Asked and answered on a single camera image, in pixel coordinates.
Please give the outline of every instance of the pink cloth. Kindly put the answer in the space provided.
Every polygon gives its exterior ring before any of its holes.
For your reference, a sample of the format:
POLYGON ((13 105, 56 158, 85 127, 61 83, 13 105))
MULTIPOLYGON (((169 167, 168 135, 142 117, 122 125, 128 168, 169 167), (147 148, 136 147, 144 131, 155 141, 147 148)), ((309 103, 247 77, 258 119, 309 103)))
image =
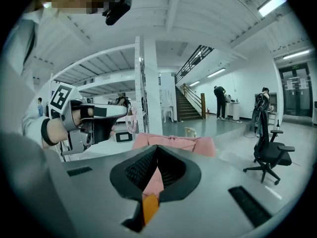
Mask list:
MULTIPOLYGON (((147 145, 171 146, 209 157, 215 156, 215 146, 210 137, 176 137, 140 133, 132 146, 132 150, 147 145)), ((164 190, 163 181, 159 169, 157 168, 143 191, 143 198, 152 193, 158 198, 162 190, 164 190)))

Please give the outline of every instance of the stair railing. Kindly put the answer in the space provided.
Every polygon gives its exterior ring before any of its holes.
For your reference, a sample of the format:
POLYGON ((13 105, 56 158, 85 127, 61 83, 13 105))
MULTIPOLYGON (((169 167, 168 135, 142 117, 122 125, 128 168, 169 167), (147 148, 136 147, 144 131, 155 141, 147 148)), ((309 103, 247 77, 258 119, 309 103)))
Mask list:
POLYGON ((199 64, 211 51, 213 51, 213 48, 199 45, 199 47, 193 52, 179 72, 177 72, 176 83, 179 82, 187 73, 189 73, 197 64, 199 64))
POLYGON ((205 94, 201 93, 200 98, 190 89, 186 86, 186 84, 183 84, 180 86, 185 98, 191 98, 196 105, 201 110, 202 118, 206 119, 206 101, 205 101, 205 94))

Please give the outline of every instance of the person in black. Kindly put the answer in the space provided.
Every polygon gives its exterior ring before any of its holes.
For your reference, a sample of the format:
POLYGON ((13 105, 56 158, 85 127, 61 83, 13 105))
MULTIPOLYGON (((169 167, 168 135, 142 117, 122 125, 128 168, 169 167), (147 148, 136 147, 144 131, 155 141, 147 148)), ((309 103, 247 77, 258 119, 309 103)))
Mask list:
POLYGON ((226 99, 224 94, 226 90, 222 86, 214 87, 214 94, 217 97, 217 120, 224 120, 225 112, 226 112, 226 99))
POLYGON ((122 105, 122 106, 125 106, 125 107, 129 107, 130 105, 130 102, 128 100, 128 98, 125 96, 125 93, 118 93, 118 96, 119 98, 117 98, 115 100, 115 105, 122 105))

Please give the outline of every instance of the black wristband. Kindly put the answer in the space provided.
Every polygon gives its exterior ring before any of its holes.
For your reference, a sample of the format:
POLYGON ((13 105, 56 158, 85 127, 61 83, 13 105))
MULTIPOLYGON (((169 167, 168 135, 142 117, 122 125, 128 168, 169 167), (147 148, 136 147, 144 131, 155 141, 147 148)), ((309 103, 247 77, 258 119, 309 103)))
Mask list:
POLYGON ((49 136, 48 136, 48 130, 47 130, 47 126, 48 126, 48 122, 50 121, 50 119, 45 119, 42 123, 42 127, 41 127, 41 134, 42 134, 42 138, 43 140, 49 145, 49 146, 54 146, 57 145, 58 143, 53 143, 49 136))

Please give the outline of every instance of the white sleeve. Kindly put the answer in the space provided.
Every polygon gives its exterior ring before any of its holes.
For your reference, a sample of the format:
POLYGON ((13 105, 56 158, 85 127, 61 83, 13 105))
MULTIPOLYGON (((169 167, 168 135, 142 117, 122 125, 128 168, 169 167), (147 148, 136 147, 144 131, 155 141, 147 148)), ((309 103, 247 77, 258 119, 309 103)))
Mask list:
POLYGON ((38 117, 38 114, 26 114, 22 119, 22 134, 43 148, 41 127, 48 117, 38 117))

